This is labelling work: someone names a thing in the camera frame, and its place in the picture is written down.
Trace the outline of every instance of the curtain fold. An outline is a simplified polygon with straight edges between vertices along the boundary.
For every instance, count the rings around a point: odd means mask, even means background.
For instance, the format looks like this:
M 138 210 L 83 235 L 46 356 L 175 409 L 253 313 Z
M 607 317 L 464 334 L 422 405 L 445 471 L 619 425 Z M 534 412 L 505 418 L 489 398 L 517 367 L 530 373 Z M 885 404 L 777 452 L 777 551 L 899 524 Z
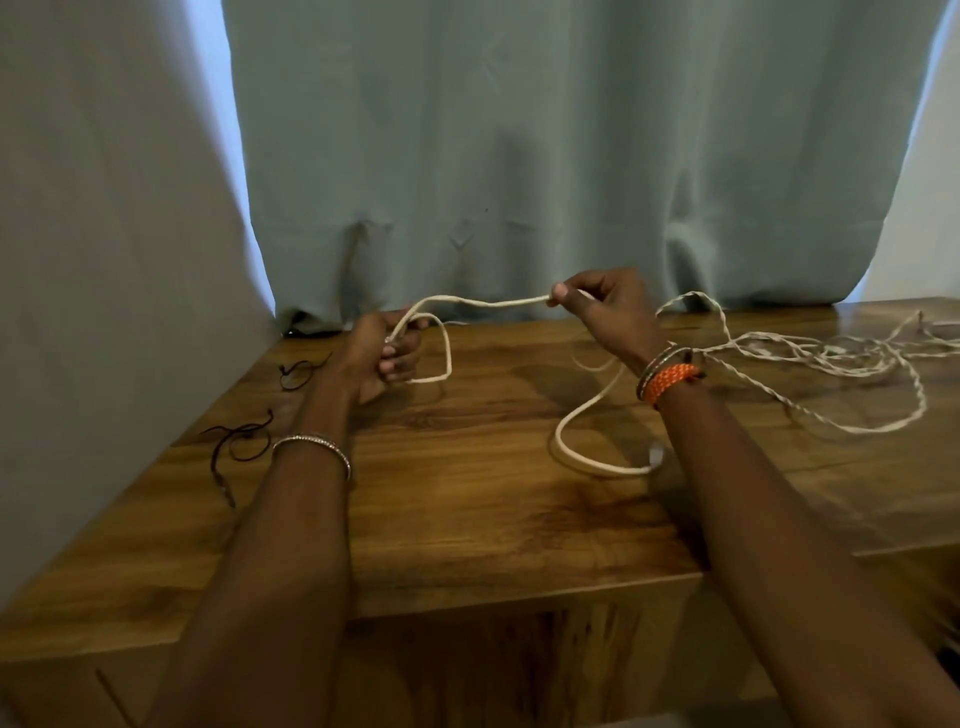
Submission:
M 224 0 L 277 315 L 620 265 L 660 300 L 843 299 L 944 4 Z

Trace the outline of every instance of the wood grain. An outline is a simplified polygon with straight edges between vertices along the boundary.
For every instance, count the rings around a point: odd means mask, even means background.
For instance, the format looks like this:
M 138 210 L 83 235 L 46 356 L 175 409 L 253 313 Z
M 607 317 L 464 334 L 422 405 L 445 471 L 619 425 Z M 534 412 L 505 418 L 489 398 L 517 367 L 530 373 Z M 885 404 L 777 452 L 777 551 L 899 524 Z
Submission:
M 818 337 L 885 335 L 921 306 L 930 318 L 960 318 L 957 302 L 931 300 L 748 312 L 732 315 L 731 325 Z M 718 338 L 715 317 L 674 316 L 667 325 L 680 341 Z M 449 381 L 399 388 L 358 415 L 349 516 L 357 618 L 504 605 L 563 609 L 591 595 L 700 579 L 695 529 L 685 531 L 683 519 L 652 497 L 652 487 L 683 493 L 675 470 L 649 481 L 606 477 L 569 467 L 550 447 L 561 416 L 602 386 L 603 375 L 570 362 L 571 351 L 603 356 L 578 323 L 476 326 L 450 335 Z M 284 341 L 262 356 L 10 605 L 0 619 L 0 663 L 174 642 L 238 519 L 207 470 L 217 436 L 201 431 L 260 420 L 271 407 L 271 431 L 284 432 L 300 394 L 280 391 L 277 365 L 319 361 L 334 346 Z M 436 331 L 424 346 L 423 370 L 439 371 Z M 877 436 L 788 416 L 719 372 L 708 382 L 851 551 L 908 551 L 960 540 L 958 362 L 918 366 L 929 413 Z M 879 423 L 912 406 L 903 376 L 839 380 L 756 362 L 744 370 L 853 423 Z M 664 433 L 632 388 L 624 382 L 576 421 L 569 444 L 592 457 L 644 464 L 650 443 Z M 267 464 L 222 458 L 241 508 Z

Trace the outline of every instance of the rope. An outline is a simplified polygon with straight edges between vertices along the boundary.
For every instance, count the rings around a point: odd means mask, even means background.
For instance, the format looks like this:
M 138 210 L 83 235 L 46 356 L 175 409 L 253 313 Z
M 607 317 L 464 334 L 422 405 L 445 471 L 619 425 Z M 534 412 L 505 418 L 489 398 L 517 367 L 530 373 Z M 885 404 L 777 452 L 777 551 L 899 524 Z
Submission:
M 916 313 L 905 318 L 893 329 L 893 331 L 890 332 L 888 336 L 883 339 L 840 335 L 831 339 L 831 341 L 836 342 L 834 344 L 828 344 L 820 339 L 814 339 L 808 336 L 785 336 L 768 331 L 747 331 L 746 333 L 742 333 L 734 338 L 730 332 L 730 328 L 727 326 L 727 314 L 723 307 L 702 291 L 689 291 L 688 293 L 684 293 L 681 296 L 671 299 L 657 309 L 657 315 L 659 316 L 674 303 L 678 303 L 684 299 L 692 297 L 701 299 L 707 305 L 709 305 L 710 308 L 720 314 L 720 325 L 723 329 L 723 334 L 726 337 L 726 341 L 720 344 L 712 347 L 694 349 L 694 351 L 700 352 L 706 359 L 719 364 L 737 378 L 747 382 L 752 386 L 755 386 L 757 389 L 770 395 L 783 405 L 792 407 L 798 412 L 803 412 L 805 415 L 812 417 L 817 422 L 836 427 L 837 429 L 843 430 L 844 432 L 849 432 L 850 434 L 860 435 L 894 432 L 896 430 L 903 429 L 911 423 L 919 420 L 926 413 L 927 409 L 926 391 L 924 390 L 924 384 L 921 382 L 920 374 L 917 372 L 917 369 L 913 366 L 913 364 L 910 363 L 910 359 L 943 358 L 946 356 L 960 354 L 960 338 L 946 339 L 941 336 L 937 336 L 932 332 L 932 329 L 934 328 L 960 326 L 960 321 L 940 321 L 926 323 L 924 321 L 924 313 L 922 311 L 917 311 Z M 453 359 L 450 354 L 450 338 L 446 333 L 446 326 L 444 326 L 443 321 L 441 321 L 432 313 L 421 311 L 426 304 L 437 301 L 448 303 L 466 303 L 468 305 L 478 306 L 481 308 L 506 308 L 508 306 L 543 303 L 549 298 L 549 296 L 536 296 L 532 299 L 519 299 L 517 301 L 500 301 L 496 303 L 489 303 L 486 301 L 473 301 L 471 299 L 464 299 L 460 298 L 459 296 L 428 296 L 427 298 L 415 303 L 410 307 L 410 310 L 404 314 L 403 318 L 401 318 L 394 327 L 393 332 L 387 337 L 387 342 L 389 343 L 394 341 L 406 329 L 407 324 L 409 324 L 411 321 L 426 318 L 436 322 L 440 326 L 441 334 L 444 336 L 446 371 L 437 376 L 411 379 L 410 383 L 426 384 L 428 382 L 443 381 L 453 374 Z M 903 329 L 914 320 L 917 321 L 918 332 L 922 336 L 923 340 L 897 341 L 897 337 L 900 335 Z M 767 347 L 778 348 L 780 353 L 772 352 Z M 930 351 L 930 347 L 935 347 L 936 351 Z M 808 409 L 801 404 L 797 404 L 788 397 L 785 397 L 784 395 L 770 388 L 763 382 L 757 381 L 751 376 L 745 375 L 730 362 L 716 356 L 716 354 L 719 352 L 724 351 L 734 351 L 739 353 L 741 356 L 749 359 L 757 359 L 759 361 L 800 364 L 832 376 L 861 378 L 866 376 L 877 376 L 891 372 L 897 368 L 903 368 L 906 370 L 906 373 L 913 385 L 914 394 L 916 396 L 916 406 L 906 417 L 895 420 L 886 425 L 879 425 L 876 427 L 841 425 L 826 415 L 821 415 L 819 412 L 814 412 L 813 410 Z M 573 358 L 574 364 L 587 372 L 603 372 L 609 369 L 610 366 L 616 362 L 616 360 L 617 359 L 614 356 L 599 367 L 589 367 L 578 361 L 576 357 Z M 576 450 L 571 449 L 564 442 L 563 438 L 564 428 L 569 425 L 574 418 L 583 414 L 594 404 L 603 399 L 626 371 L 627 367 L 623 364 L 620 364 L 616 374 L 613 376 L 610 382 L 608 382 L 607 385 L 600 390 L 599 393 L 585 401 L 583 404 L 561 419 L 557 423 L 557 427 L 554 430 L 554 439 L 557 442 L 557 447 L 560 448 L 565 455 L 579 463 L 583 463 L 584 465 L 596 468 L 597 470 L 601 470 L 605 473 L 616 473 L 620 475 L 644 475 L 653 470 L 653 468 L 656 467 L 656 464 L 648 465 L 643 468 L 624 468 L 617 465 L 611 465 L 610 463 L 603 463 L 599 460 L 588 458 Z

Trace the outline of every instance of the wooden table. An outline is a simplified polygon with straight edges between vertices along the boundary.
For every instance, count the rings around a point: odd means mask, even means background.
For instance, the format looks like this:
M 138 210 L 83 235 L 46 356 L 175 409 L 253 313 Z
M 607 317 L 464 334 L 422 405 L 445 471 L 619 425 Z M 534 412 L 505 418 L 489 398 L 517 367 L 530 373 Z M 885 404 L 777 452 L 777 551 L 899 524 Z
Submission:
M 928 300 L 745 312 L 731 325 L 885 335 L 920 307 L 960 319 L 959 302 Z M 678 341 L 719 340 L 715 316 L 666 325 Z M 455 328 L 450 338 L 449 381 L 397 388 L 358 415 L 357 598 L 336 724 L 586 725 L 769 694 L 704 576 L 695 511 L 669 451 L 650 478 L 623 478 L 571 467 L 552 446 L 556 422 L 607 376 L 571 363 L 572 352 L 603 359 L 579 323 Z M 260 421 L 272 408 L 271 431 L 286 431 L 300 393 L 280 390 L 277 366 L 320 361 L 336 345 L 278 343 L 10 605 L 0 688 L 25 724 L 140 724 L 268 465 L 220 458 L 239 504 L 231 510 L 208 470 L 220 435 L 202 430 Z M 422 370 L 439 371 L 436 330 L 424 347 Z M 841 421 L 879 424 L 913 406 L 902 373 L 858 381 L 741 363 Z M 929 412 L 887 435 L 791 416 L 718 368 L 707 383 L 934 643 L 944 608 L 958 603 L 951 570 L 960 583 L 960 359 L 918 368 Z M 665 435 L 633 387 L 622 382 L 575 421 L 567 442 L 645 464 Z

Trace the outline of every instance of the bangle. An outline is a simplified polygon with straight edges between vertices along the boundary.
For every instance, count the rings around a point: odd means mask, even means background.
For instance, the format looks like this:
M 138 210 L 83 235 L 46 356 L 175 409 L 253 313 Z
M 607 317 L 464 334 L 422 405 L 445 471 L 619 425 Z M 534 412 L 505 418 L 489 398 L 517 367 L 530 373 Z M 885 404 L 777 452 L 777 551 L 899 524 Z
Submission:
M 640 381 L 636 384 L 636 396 L 638 399 L 643 399 L 643 390 L 646 389 L 647 385 L 650 384 L 650 381 L 663 368 L 663 365 L 680 353 L 684 355 L 684 364 L 689 364 L 690 355 L 693 353 L 693 349 L 690 347 L 681 346 L 680 344 L 671 344 L 650 360 L 650 363 L 643 368 L 643 374 L 640 375 Z
M 657 372 L 644 389 L 643 399 L 651 407 L 657 409 L 657 400 L 674 384 L 702 377 L 703 373 L 693 364 L 674 364 Z
M 334 455 L 340 458 L 340 462 L 344 464 L 344 476 L 345 480 L 350 480 L 353 477 L 353 466 L 350 465 L 350 459 L 347 457 L 347 454 L 343 452 L 340 448 L 337 447 L 337 444 L 333 442 L 330 438 L 324 437 L 323 435 L 314 435 L 314 434 L 304 434 L 298 432 L 295 435 L 287 435 L 286 437 L 281 437 L 274 444 L 274 457 L 276 457 L 276 449 L 279 448 L 284 443 L 313 443 L 314 445 L 319 445 L 322 448 L 327 448 Z

